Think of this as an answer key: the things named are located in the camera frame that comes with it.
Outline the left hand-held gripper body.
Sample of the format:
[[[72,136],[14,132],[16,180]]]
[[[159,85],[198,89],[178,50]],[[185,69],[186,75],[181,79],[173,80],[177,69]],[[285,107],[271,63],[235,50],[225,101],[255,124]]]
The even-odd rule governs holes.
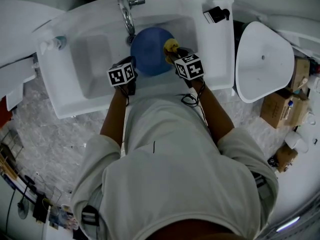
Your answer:
[[[136,70],[133,70],[131,63],[123,65],[117,65],[117,63],[113,64],[107,71],[107,76],[111,87],[127,86],[127,95],[135,95],[138,73]]]

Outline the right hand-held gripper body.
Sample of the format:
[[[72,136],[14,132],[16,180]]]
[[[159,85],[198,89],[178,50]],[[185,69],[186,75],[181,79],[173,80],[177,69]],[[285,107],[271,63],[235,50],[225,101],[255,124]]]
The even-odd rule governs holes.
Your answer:
[[[176,72],[188,88],[192,88],[192,80],[203,82],[205,74],[202,61],[198,53],[192,53],[174,61]]]

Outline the yellow sponge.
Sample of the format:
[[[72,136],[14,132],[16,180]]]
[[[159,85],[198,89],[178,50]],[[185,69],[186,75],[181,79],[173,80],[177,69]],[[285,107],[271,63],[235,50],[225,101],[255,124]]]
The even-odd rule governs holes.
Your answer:
[[[163,46],[164,53],[168,54],[177,54],[178,48],[180,47],[179,43],[174,38],[169,38]]]

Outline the blue round bowl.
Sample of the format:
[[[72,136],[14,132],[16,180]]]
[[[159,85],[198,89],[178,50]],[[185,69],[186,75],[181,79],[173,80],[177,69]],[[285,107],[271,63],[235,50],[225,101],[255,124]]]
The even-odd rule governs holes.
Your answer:
[[[171,70],[166,62],[164,45],[174,36],[160,27],[148,27],[140,31],[130,46],[130,55],[135,57],[136,69],[146,76],[158,76]]]

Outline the person's right forearm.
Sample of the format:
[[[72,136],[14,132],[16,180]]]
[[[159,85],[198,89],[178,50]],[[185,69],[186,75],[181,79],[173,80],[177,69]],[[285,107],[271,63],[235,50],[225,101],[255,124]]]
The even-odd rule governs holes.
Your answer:
[[[204,81],[192,80],[191,85],[198,94],[211,137],[217,145],[235,126]]]

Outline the person's left forearm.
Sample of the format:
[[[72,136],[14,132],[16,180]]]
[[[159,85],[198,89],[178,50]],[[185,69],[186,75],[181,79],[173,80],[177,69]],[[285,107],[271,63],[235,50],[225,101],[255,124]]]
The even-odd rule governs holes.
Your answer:
[[[127,107],[127,86],[117,87],[108,108],[100,134],[114,140],[120,147],[123,142],[123,131]]]

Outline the white sink vanity cabinet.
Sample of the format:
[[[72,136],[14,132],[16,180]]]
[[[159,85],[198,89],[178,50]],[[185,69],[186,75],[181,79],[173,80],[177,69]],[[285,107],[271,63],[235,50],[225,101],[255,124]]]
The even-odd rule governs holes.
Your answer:
[[[211,90],[234,85],[233,21],[208,23],[203,12],[232,9],[235,0],[145,0],[130,12],[136,32],[149,27],[169,31],[180,46],[200,56]],[[96,0],[70,10],[34,32],[43,81],[59,119],[108,109],[115,89],[107,71],[130,55],[128,32],[118,0]],[[55,49],[53,38],[65,36]]]

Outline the chrome faucet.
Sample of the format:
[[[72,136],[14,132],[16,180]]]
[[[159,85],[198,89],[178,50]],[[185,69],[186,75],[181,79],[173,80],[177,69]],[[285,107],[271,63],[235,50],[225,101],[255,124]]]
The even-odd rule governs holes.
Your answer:
[[[131,8],[137,5],[145,4],[146,0],[118,0],[121,15],[123,17],[124,26],[128,32],[128,36],[132,39],[135,37],[134,20],[131,14]]]

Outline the black pump soap dispenser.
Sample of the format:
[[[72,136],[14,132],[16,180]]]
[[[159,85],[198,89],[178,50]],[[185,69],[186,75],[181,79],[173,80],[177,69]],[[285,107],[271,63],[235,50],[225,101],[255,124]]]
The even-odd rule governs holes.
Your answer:
[[[219,6],[203,12],[203,15],[209,24],[219,23],[223,20],[230,20],[230,11],[226,8],[221,9]]]

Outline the white foam pump bottle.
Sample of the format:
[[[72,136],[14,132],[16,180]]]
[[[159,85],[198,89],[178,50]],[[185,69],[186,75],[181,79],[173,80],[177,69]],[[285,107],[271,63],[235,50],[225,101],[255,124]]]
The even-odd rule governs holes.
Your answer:
[[[56,36],[52,41],[53,47],[57,50],[62,50],[67,44],[67,38],[64,35]]]

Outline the white bathtub with black outside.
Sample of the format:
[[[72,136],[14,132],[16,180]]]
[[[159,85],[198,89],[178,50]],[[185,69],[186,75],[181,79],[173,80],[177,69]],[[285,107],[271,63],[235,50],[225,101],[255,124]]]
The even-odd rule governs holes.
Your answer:
[[[292,45],[266,25],[253,21],[235,36],[235,91],[249,104],[287,86],[295,56]]]

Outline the large brown cardboard box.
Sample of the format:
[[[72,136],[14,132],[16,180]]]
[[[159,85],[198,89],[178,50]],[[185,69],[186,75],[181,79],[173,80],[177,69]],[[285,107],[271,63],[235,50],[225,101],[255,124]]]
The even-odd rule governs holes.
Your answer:
[[[293,94],[285,88],[280,89],[264,98],[260,117],[274,129],[288,126],[293,106]]]

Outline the large white box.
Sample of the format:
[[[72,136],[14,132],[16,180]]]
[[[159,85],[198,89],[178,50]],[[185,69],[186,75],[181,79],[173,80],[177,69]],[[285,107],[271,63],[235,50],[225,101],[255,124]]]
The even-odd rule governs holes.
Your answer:
[[[29,57],[0,68],[0,92],[6,95],[20,84],[34,79],[36,71],[33,65],[33,58]]]

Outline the person's white shirt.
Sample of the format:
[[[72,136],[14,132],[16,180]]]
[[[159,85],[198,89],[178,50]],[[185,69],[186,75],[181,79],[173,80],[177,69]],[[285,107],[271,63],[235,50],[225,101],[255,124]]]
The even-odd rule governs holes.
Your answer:
[[[203,118],[178,97],[162,95],[132,104],[125,156],[110,137],[87,143],[72,212],[91,240],[145,240],[170,224],[195,219],[254,240],[267,225],[277,177],[255,140],[234,128],[214,143]],[[252,172],[262,175],[261,200]],[[82,223],[85,206],[97,209],[99,226]]]

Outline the small white box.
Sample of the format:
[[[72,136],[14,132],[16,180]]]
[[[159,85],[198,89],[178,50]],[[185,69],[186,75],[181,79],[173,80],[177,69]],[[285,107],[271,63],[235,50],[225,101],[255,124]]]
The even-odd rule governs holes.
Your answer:
[[[24,84],[20,84],[16,89],[6,95],[6,108],[8,111],[13,110],[22,100],[24,96]]]

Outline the red board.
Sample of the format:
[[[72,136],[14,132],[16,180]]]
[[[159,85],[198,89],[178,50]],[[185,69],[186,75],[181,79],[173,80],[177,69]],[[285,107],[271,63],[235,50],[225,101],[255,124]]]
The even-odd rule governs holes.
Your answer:
[[[3,97],[0,101],[0,129],[2,129],[11,118],[12,112],[7,110],[7,101],[6,98]]]

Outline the white ceramic toilet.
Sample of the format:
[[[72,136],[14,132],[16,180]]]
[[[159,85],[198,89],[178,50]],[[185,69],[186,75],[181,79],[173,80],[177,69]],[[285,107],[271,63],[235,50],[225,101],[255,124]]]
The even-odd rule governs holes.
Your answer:
[[[319,74],[311,74],[308,77],[307,87],[320,94],[320,73]]]

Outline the white waste bin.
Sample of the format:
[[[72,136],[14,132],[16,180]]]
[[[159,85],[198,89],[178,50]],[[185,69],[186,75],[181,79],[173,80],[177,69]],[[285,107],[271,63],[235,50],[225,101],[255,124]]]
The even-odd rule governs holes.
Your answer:
[[[307,153],[308,144],[302,139],[301,135],[295,131],[290,131],[284,138],[285,143],[298,153]]]

